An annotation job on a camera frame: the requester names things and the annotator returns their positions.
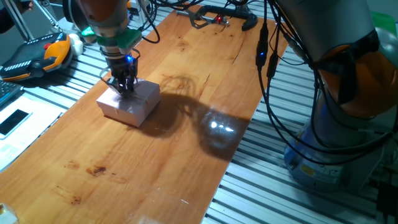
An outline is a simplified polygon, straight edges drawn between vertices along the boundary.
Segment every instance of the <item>metal rod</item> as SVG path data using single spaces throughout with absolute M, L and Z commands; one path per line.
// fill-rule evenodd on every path
M 177 15 L 189 17 L 189 13 L 184 12 L 184 11 L 177 11 Z M 207 17 L 207 16 L 201 16 L 201 17 L 206 19 L 206 20 L 211 20 L 211 21 L 214 19 L 214 18 L 210 18 L 210 17 Z
M 50 12 L 44 7 L 42 7 L 36 0 L 33 0 L 33 3 L 43 12 L 44 16 L 50 21 L 51 25 L 58 28 L 57 20 L 51 15 Z
M 33 35 L 30 32 L 29 28 L 26 26 L 24 18 L 22 18 L 21 13 L 19 12 L 17 6 L 15 5 L 14 1 L 10 0 L 1 0 L 4 7 L 7 9 L 11 19 L 14 21 L 15 26 L 17 27 L 20 35 L 22 38 L 29 42 L 33 40 Z
M 50 3 L 50 6 L 63 7 L 61 4 Z

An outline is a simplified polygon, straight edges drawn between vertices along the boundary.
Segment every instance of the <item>wooden table surface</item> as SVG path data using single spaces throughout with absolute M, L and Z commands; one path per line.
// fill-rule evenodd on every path
M 21 224 L 199 223 L 261 98 L 263 20 L 230 21 L 196 30 L 171 13 L 159 44 L 137 46 L 139 77 L 162 95 L 141 127 L 104 117 L 97 83 L 0 174 L 0 202 Z

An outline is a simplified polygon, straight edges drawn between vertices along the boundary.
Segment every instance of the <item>cardboard box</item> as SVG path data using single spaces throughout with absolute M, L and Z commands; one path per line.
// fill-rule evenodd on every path
M 159 101 L 159 84 L 138 79 L 130 97 L 123 98 L 108 88 L 97 104 L 105 116 L 139 127 Z

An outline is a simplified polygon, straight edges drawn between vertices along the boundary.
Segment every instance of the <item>gray mechanical part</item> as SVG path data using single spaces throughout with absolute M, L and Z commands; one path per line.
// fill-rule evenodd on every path
M 327 96 L 332 113 L 345 125 L 354 128 L 367 128 L 369 120 L 357 119 L 345 114 L 338 105 Z M 333 147 L 349 147 L 363 144 L 367 139 L 365 132 L 359 132 L 340 126 L 332 117 L 326 107 L 324 97 L 319 98 L 315 110 L 315 131 L 320 139 Z M 319 149 L 328 150 L 321 146 L 313 135 L 310 120 L 298 133 L 298 137 L 307 144 Z M 324 163 L 346 161 L 355 155 L 332 155 L 317 152 L 292 139 L 290 141 L 296 150 L 305 156 Z M 368 181 L 373 170 L 380 163 L 384 153 L 384 147 L 375 149 L 373 152 L 353 162 L 338 166 L 324 166 L 312 163 L 286 147 L 284 160 L 288 170 L 295 180 L 302 185 L 321 192 L 349 191 L 357 192 Z
M 356 42 L 374 30 L 366 0 L 275 0 L 289 18 L 312 59 Z

